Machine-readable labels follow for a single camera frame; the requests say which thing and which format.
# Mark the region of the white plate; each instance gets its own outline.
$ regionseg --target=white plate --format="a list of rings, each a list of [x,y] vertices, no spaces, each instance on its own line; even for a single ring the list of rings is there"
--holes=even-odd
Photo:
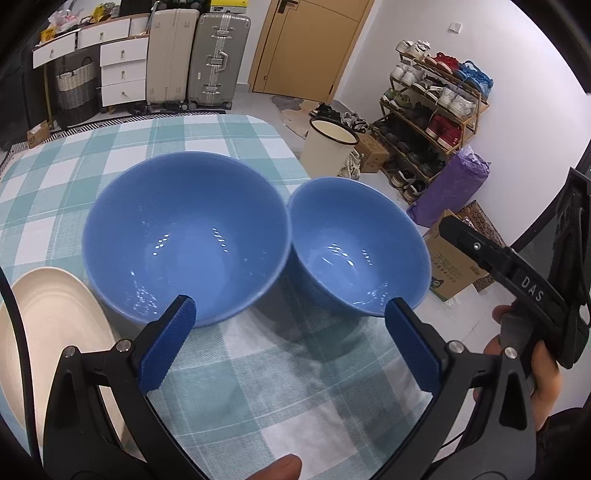
[[[109,350],[115,343],[111,327],[88,288],[60,268],[42,267],[23,275],[12,286],[27,334],[37,437],[43,444],[47,400],[62,350],[75,345],[81,352]],[[21,428],[25,427],[21,368],[12,324],[0,309],[0,387]],[[124,422],[110,388],[101,387],[113,426],[121,438]],[[6,418],[8,412],[1,412]],[[22,432],[15,432],[23,438]]]

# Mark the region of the finger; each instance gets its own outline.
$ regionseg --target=finger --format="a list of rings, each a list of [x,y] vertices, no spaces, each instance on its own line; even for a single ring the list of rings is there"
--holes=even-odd
[[[537,388],[531,396],[535,429],[540,430],[552,413],[562,389],[562,375],[543,340],[539,341],[531,356],[531,370]]]
[[[296,455],[285,455],[268,467],[248,477],[247,480],[298,480],[301,460]]]
[[[511,305],[498,305],[495,308],[492,309],[492,318],[495,322],[497,323],[501,323],[501,317],[505,314],[505,313],[509,313],[511,310],[513,309],[513,307],[511,307]]]

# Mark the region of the trash can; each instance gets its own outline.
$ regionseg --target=trash can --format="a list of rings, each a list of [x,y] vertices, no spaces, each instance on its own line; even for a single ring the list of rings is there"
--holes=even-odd
[[[310,126],[300,163],[311,179],[336,177],[359,137],[328,118],[313,118]]]

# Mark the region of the drawer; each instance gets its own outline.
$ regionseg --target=drawer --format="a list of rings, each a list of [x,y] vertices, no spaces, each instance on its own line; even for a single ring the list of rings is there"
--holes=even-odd
[[[101,68],[102,85],[113,85],[114,83],[133,82],[134,80],[145,80],[146,61],[126,61],[115,63]]]
[[[97,43],[125,38],[129,35],[129,18],[113,20],[103,24],[83,28],[78,33],[78,48],[85,48]]]
[[[33,50],[33,68],[58,59],[76,49],[76,33],[70,33]]]
[[[145,60],[148,57],[148,39],[133,38],[100,46],[100,66]]]
[[[115,83],[101,88],[103,106],[137,102],[146,99],[146,81]]]

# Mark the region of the light switch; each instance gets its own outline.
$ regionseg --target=light switch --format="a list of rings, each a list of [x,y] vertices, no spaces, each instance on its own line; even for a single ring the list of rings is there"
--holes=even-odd
[[[462,29],[462,24],[459,22],[452,22],[452,24],[449,26],[450,32],[460,33],[461,29]]]

